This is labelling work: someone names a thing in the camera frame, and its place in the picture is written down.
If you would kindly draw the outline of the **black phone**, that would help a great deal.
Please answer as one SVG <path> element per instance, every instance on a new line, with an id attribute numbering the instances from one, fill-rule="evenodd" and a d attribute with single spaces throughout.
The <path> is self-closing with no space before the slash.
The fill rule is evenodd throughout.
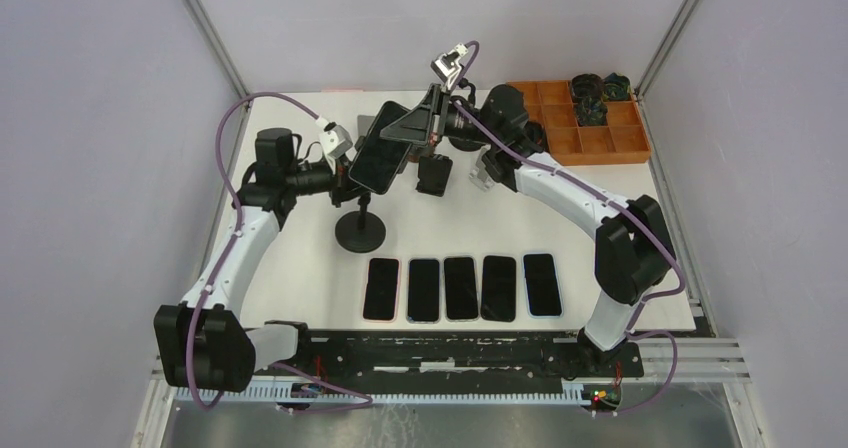
<path id="1" fill-rule="evenodd" d="M 483 259 L 480 314 L 484 320 L 511 323 L 516 318 L 517 262 L 512 257 Z"/>
<path id="2" fill-rule="evenodd" d="M 389 191 L 406 162 L 410 145 L 383 139 L 381 132 L 407 113 L 408 109 L 394 101 L 382 105 L 349 169 L 352 181 L 378 195 Z"/>
<path id="3" fill-rule="evenodd" d="M 448 257 L 443 263 L 446 316 L 451 321 L 479 317 L 476 266 L 471 257 Z"/>

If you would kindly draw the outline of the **pink case phone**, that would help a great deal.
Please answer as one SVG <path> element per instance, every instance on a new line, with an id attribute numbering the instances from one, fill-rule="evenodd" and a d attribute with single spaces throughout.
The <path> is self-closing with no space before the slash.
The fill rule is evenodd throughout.
<path id="1" fill-rule="evenodd" d="M 368 263 L 362 316 L 366 321 L 389 322 L 396 318 L 400 261 L 372 258 Z"/>

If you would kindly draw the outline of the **white case phone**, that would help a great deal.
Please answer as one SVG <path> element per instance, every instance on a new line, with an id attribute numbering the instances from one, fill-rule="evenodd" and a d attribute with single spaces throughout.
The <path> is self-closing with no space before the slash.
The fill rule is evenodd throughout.
<path id="1" fill-rule="evenodd" d="M 548 253 L 531 253 L 524 255 L 522 262 L 530 315 L 561 317 L 563 302 L 554 257 Z"/>

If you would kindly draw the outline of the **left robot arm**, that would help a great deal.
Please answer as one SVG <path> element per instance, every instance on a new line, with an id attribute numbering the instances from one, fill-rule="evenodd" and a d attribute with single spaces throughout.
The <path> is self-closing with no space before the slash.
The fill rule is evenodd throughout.
<path id="1" fill-rule="evenodd" d="M 257 268 L 281 232 L 298 198 L 335 195 L 353 142 L 329 123 L 318 135 L 322 157 L 298 158 L 300 136 L 286 128 L 264 129 L 255 160 L 235 193 L 234 217 L 225 239 L 197 282 L 176 305 L 161 306 L 153 326 L 165 380 L 194 392 L 242 392 L 255 372 L 274 363 L 290 375 L 306 373 L 313 347 L 295 322 L 245 328 L 239 315 Z"/>

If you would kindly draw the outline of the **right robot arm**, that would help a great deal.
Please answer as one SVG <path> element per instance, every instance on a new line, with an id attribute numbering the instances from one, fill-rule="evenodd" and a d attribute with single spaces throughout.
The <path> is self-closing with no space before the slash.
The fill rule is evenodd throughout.
<path id="1" fill-rule="evenodd" d="M 541 202 L 595 243 L 594 276 L 601 293 L 580 331 L 580 368 L 602 376 L 618 361 L 646 303 L 669 272 L 682 273 L 659 203 L 648 195 L 626 198 L 567 169 L 532 140 L 521 90 L 492 88 L 479 108 L 432 85 L 421 102 L 381 128 L 380 140 L 408 147 L 436 146 L 442 139 L 486 146 L 479 163 L 486 182 Z"/>

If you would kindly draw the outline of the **tall black phone stand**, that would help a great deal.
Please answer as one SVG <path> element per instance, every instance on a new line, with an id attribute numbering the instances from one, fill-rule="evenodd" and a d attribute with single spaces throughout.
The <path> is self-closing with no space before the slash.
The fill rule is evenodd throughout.
<path id="1" fill-rule="evenodd" d="M 467 78 L 462 78 L 458 82 L 457 89 L 468 90 L 469 93 L 466 97 L 456 93 L 450 96 L 444 133 L 454 148 L 462 152 L 476 152 L 486 144 L 485 137 L 457 106 L 461 106 L 465 112 L 476 116 L 477 89 Z"/>
<path id="2" fill-rule="evenodd" d="M 349 252 L 373 252 L 385 241 L 386 227 L 378 215 L 369 211 L 373 191 L 351 178 L 350 181 L 355 187 L 354 198 L 357 199 L 358 210 L 348 212 L 337 220 L 335 238 L 337 243 Z"/>

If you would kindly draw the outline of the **clear case phone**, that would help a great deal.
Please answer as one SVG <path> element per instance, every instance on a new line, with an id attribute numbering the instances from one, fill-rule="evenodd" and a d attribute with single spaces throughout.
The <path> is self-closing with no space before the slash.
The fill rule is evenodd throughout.
<path id="1" fill-rule="evenodd" d="M 435 323 L 441 318 L 440 261 L 412 259 L 407 277 L 407 320 L 411 323 Z"/>

